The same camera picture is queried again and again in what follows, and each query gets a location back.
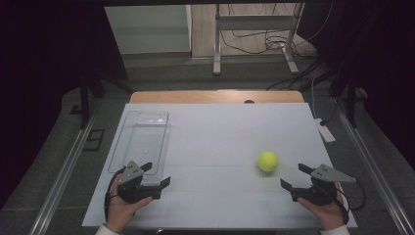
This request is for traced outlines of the yellow tennis ball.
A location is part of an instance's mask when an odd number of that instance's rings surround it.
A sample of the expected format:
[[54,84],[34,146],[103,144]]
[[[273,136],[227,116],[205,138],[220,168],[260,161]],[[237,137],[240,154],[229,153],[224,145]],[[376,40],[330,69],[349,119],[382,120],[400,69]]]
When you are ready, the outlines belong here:
[[258,156],[256,164],[262,171],[272,172],[277,168],[279,164],[279,158],[275,153],[265,151]]

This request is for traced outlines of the clear plastic container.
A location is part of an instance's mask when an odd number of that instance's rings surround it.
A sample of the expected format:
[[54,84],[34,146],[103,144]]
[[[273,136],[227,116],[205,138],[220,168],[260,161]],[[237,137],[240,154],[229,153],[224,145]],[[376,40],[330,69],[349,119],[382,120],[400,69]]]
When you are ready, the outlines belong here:
[[166,111],[127,111],[115,136],[108,172],[115,173],[130,162],[147,163],[152,168],[143,173],[143,185],[162,181],[165,152],[169,137],[169,113]]

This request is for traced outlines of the aluminium rail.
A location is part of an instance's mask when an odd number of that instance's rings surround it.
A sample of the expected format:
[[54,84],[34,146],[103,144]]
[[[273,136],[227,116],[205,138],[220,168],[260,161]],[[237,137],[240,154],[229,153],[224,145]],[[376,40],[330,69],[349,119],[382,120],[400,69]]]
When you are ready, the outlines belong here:
[[358,129],[353,127],[347,119],[346,108],[341,102],[336,101],[335,99],[332,99],[332,101],[336,106],[337,114],[345,127],[347,135],[353,143],[354,148],[362,160],[362,163],[364,164],[382,200],[384,201],[400,235],[415,235],[415,227],[409,221],[409,217],[404,210],[404,207],[375,163],[373,155],[370,153],[366,143],[363,141]]
[[28,232],[28,235],[46,234],[51,220],[56,212],[58,204],[62,199],[64,192],[67,188],[73,169],[77,163],[80,153],[82,152],[87,137],[92,129],[99,109],[99,106],[95,106],[92,108],[89,120],[86,121],[84,127],[78,132],[75,141],[72,144],[70,151],[66,156],[57,174],[57,177],[55,178],[55,181],[51,186],[51,189]]

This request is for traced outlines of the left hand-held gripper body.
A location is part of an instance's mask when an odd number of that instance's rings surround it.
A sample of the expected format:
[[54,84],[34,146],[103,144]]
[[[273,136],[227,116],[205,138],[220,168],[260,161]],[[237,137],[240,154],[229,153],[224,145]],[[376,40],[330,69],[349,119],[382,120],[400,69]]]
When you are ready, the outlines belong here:
[[142,184],[144,173],[141,166],[134,161],[130,161],[124,168],[118,182],[117,192],[126,203],[135,204],[148,197],[154,200],[161,197],[160,185],[144,186]]

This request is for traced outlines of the white cabinet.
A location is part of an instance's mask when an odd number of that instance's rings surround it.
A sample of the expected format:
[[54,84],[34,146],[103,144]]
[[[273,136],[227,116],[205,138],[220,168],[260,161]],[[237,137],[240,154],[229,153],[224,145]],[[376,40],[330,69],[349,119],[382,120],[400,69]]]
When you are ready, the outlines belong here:
[[121,54],[191,51],[189,5],[106,7]]

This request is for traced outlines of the black floor frame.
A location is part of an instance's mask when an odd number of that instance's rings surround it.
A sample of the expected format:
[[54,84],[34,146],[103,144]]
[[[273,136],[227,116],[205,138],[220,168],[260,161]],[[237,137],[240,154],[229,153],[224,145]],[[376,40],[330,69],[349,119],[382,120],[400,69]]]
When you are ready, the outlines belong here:
[[97,152],[100,150],[104,139],[105,129],[92,129],[84,143],[83,150],[86,152]]

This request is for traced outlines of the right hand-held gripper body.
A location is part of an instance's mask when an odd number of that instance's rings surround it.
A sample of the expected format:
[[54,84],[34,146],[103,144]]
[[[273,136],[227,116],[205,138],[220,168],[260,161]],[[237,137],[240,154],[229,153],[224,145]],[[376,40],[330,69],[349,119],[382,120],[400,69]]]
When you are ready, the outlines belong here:
[[321,164],[309,174],[311,186],[309,188],[292,188],[290,194],[296,202],[304,198],[317,206],[329,205],[337,198],[337,182],[355,183],[356,179],[326,164]]

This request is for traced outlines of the wooden table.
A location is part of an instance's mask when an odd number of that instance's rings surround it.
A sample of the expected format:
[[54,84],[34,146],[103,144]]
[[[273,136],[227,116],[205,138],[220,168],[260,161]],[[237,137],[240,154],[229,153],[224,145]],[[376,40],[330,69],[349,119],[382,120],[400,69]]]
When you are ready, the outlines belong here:
[[131,95],[130,104],[244,104],[303,103],[298,91],[257,90],[189,90],[138,91]]

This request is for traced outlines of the person's right hand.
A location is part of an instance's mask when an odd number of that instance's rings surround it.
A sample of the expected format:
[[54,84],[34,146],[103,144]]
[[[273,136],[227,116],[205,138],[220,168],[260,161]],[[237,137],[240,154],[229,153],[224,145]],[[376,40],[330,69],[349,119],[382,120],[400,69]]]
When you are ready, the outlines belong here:
[[343,210],[335,202],[325,206],[316,206],[304,198],[298,198],[298,202],[316,216],[321,224],[320,231],[346,225]]

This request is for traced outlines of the white power strip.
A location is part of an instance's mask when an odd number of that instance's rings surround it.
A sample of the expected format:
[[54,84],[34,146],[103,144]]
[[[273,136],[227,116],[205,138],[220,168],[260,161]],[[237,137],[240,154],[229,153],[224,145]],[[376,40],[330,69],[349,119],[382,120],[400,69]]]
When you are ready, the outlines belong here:
[[333,143],[336,141],[336,138],[332,134],[332,132],[329,130],[329,128],[322,124],[322,119],[317,118],[315,120],[316,127],[325,143]]

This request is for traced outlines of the person's left hand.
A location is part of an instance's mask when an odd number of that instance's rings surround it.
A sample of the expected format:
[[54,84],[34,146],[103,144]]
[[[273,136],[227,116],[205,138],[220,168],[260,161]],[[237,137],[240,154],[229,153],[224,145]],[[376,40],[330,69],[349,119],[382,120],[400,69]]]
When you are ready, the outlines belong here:
[[108,206],[108,217],[105,226],[116,234],[120,234],[132,219],[133,215],[153,201],[152,197],[142,199],[135,204],[126,203],[117,192],[120,174],[115,177]]

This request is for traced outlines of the grey metal stand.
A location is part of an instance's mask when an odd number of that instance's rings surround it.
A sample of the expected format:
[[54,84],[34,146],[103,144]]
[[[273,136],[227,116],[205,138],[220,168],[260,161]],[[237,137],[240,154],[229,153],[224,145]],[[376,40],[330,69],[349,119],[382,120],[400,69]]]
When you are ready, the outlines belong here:
[[219,5],[215,5],[215,41],[213,52],[213,73],[219,75],[221,72],[221,56],[219,35],[222,30],[287,30],[289,32],[286,43],[281,51],[285,57],[292,74],[300,71],[294,62],[291,45],[297,32],[300,14],[303,4],[298,3],[291,16],[270,15],[236,15],[225,16],[220,14]]

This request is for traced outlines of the black stand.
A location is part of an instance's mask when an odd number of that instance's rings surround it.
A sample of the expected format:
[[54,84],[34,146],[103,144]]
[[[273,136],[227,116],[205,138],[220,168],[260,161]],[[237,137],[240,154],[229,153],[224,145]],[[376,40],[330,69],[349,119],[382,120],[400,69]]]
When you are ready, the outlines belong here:
[[95,75],[82,76],[79,79],[80,105],[73,105],[69,112],[71,115],[81,115],[80,129],[84,129],[86,127],[86,124],[91,117],[89,93],[92,93],[94,98],[103,98],[106,94],[102,83],[103,80],[113,84],[129,94],[135,92],[131,86],[128,86],[119,79],[115,79],[114,77],[102,72],[97,72]]
[[355,102],[357,101],[356,90],[358,88],[356,72],[347,66],[338,67],[336,78],[329,88],[331,97],[340,98],[343,92],[346,93],[346,119],[349,124],[356,128]]

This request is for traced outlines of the person's right white sleeve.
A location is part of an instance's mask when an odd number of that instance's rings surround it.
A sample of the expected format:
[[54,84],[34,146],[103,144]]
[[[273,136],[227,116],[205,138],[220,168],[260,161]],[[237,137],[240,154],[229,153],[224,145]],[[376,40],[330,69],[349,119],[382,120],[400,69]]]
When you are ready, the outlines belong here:
[[329,230],[321,230],[321,235],[350,235],[347,227],[345,225],[342,225],[340,227],[329,229]]

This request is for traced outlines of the dark curtain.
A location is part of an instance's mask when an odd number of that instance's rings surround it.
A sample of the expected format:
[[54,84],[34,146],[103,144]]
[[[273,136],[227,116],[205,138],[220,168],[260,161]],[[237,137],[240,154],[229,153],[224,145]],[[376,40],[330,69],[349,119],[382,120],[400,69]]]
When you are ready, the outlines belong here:
[[63,96],[126,79],[105,7],[83,0],[0,0],[0,210],[36,158]]
[[415,169],[415,0],[313,0],[298,35],[339,77],[363,89],[372,120]]

